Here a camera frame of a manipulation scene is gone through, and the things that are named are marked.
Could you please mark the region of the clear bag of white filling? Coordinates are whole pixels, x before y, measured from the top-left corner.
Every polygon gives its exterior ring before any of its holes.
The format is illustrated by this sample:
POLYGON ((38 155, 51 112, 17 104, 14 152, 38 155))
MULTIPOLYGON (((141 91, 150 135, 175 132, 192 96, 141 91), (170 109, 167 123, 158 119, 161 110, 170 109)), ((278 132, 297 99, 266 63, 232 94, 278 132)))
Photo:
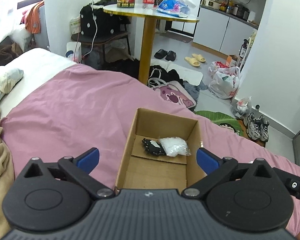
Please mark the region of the clear bag of white filling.
POLYGON ((159 143, 168 157, 191 155, 187 142, 180 137, 160 138, 159 143))

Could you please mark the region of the brown cardboard box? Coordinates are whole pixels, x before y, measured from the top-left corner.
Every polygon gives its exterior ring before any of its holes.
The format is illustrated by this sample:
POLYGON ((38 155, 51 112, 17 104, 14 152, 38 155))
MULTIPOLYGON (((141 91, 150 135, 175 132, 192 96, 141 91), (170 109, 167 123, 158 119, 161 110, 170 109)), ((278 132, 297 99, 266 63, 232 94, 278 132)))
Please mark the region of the brown cardboard box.
POLYGON ((145 108, 136 111, 115 189, 177 189, 206 176, 197 163, 199 122, 145 108))

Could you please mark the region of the grey sneaker outer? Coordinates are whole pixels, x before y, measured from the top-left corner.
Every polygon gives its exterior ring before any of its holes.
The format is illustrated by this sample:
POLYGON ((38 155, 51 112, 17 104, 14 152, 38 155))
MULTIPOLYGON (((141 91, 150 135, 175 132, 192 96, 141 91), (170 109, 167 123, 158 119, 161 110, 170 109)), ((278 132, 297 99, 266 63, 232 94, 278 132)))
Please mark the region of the grey sneaker outer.
POLYGON ((268 133, 269 121, 263 115, 259 117, 259 120, 260 120, 260 140, 266 143, 269 140, 269 133, 268 133))

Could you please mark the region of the small clear trash bag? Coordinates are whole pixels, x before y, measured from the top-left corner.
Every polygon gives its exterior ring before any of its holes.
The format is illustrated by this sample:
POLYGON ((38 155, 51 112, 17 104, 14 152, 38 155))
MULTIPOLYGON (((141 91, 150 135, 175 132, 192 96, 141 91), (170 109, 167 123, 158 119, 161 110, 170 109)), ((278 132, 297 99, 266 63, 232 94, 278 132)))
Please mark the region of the small clear trash bag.
POLYGON ((244 119, 251 112, 251 97, 242 98, 232 104, 232 113, 237 119, 244 119))

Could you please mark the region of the grey blue cloth on floor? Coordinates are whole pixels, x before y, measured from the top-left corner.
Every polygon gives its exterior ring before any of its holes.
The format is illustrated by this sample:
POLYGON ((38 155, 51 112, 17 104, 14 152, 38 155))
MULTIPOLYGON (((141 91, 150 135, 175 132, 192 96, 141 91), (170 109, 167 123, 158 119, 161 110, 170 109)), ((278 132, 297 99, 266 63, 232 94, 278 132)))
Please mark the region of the grey blue cloth on floor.
POLYGON ((184 80, 183 87, 189 93, 189 95, 194 99, 195 102, 198 102, 200 91, 208 89, 208 86, 205 83, 203 83, 203 81, 201 81, 198 86, 195 86, 184 80))

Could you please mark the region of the large white red shopping bag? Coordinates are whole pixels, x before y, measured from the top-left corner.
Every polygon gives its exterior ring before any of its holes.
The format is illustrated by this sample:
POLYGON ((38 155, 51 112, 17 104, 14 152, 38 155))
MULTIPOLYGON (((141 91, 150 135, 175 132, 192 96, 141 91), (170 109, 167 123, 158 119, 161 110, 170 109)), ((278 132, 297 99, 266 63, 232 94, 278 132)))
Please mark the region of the large white red shopping bag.
POLYGON ((213 61, 207 70, 211 77, 208 89, 220 99, 232 98, 239 87, 240 70, 238 67, 229 67, 220 61, 213 61))

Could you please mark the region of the yellow slipper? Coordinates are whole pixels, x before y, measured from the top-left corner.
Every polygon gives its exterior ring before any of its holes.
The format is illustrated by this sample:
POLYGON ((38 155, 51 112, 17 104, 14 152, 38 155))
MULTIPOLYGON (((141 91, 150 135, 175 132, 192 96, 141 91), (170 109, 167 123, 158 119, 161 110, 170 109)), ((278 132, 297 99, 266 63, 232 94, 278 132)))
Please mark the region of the yellow slipper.
POLYGON ((192 57, 195 58, 197 61, 201 62, 201 63, 205 63, 206 59, 201 55, 201 54, 192 54, 192 57))
POLYGON ((185 61, 193 67, 199 67, 200 62, 194 57, 185 57, 185 61))

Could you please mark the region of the white small appliance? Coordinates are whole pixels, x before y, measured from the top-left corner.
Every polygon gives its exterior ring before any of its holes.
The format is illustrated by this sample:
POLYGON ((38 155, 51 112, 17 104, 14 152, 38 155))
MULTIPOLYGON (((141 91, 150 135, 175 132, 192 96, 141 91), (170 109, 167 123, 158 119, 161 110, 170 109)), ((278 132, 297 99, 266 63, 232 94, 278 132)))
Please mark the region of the white small appliance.
POLYGON ((68 42, 66 44, 65 57, 76 63, 82 61, 82 45, 81 42, 68 42))

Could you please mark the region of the black slipper left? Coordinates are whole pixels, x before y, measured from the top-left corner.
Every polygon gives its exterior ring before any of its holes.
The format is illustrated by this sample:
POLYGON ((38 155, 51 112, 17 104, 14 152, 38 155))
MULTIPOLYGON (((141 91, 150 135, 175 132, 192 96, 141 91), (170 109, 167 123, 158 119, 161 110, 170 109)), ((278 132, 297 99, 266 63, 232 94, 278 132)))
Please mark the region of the black slipper left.
POLYGON ((163 59, 166 57, 166 55, 168 54, 168 52, 166 50, 163 49, 159 49, 155 54, 154 57, 156 59, 163 59))

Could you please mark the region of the white kitchen cabinet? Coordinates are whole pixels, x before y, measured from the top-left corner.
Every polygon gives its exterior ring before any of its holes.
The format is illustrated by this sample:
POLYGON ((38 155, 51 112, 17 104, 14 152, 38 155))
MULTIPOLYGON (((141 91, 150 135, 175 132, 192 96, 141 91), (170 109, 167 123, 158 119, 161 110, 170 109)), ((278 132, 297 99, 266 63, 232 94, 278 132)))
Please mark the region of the white kitchen cabinet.
POLYGON ((201 7, 193 42, 225 55, 237 55, 257 28, 215 9, 201 7))

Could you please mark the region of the dark wooden chair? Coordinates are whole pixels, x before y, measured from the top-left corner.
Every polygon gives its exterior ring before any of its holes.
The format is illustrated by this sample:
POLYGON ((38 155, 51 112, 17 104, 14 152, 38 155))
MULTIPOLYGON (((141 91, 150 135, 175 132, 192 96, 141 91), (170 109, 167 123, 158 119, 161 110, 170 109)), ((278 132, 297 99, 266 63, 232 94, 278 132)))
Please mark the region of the dark wooden chair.
POLYGON ((118 41, 118 40, 126 41, 127 53, 128 53, 128 56, 131 56, 131 49, 130 49, 130 43, 129 43, 129 32, 126 30, 119 31, 116 34, 106 35, 106 36, 97 37, 97 38, 84 36, 80 33, 71 35, 71 41, 81 42, 82 45, 91 46, 92 49, 94 49, 96 47, 101 47, 103 64, 107 64, 106 45, 110 45, 111 42, 118 41))

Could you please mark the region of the orange cloth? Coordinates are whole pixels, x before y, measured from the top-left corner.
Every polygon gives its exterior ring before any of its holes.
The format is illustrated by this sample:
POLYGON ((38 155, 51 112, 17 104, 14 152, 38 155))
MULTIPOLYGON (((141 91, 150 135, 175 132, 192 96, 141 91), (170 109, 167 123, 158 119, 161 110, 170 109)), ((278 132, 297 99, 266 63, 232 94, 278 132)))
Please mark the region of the orange cloth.
POLYGON ((44 1, 36 3, 26 14, 25 29, 32 34, 41 32, 39 9, 44 5, 44 1))

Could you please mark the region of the round yellow-edged table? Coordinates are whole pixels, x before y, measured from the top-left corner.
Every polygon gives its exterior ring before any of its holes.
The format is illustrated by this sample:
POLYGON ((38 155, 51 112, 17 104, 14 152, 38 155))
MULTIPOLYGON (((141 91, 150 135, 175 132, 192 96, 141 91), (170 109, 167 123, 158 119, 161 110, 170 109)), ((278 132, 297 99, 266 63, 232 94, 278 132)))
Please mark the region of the round yellow-edged table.
POLYGON ((199 18, 193 15, 186 18, 180 18, 163 14, 155 9, 143 9, 142 7, 135 8, 119 8, 117 5, 107 5, 103 7, 105 13, 121 16, 140 17, 144 18, 142 44, 140 54, 139 81, 147 84, 148 74, 151 64, 152 48, 155 35, 155 26, 157 20, 177 21, 186 23, 197 23, 199 18))

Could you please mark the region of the blue white plastic bag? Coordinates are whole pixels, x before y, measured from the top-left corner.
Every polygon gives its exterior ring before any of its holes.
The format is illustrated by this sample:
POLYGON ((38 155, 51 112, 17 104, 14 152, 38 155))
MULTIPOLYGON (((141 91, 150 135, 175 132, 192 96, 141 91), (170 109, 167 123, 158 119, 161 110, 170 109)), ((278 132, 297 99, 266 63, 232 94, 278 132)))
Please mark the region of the blue white plastic bag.
POLYGON ((163 0, 157 11, 179 18, 187 18, 196 5, 192 0, 163 0))

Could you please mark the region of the grey sneaker near wall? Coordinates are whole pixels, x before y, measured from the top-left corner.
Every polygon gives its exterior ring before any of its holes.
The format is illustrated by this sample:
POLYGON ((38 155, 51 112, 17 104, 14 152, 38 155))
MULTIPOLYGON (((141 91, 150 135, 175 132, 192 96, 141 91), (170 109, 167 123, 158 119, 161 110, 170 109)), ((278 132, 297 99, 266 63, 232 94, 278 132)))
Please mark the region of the grey sneaker near wall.
POLYGON ((243 124, 246 127, 246 133, 251 140, 255 141, 261 138, 260 122, 254 117, 253 113, 249 113, 244 117, 243 124))

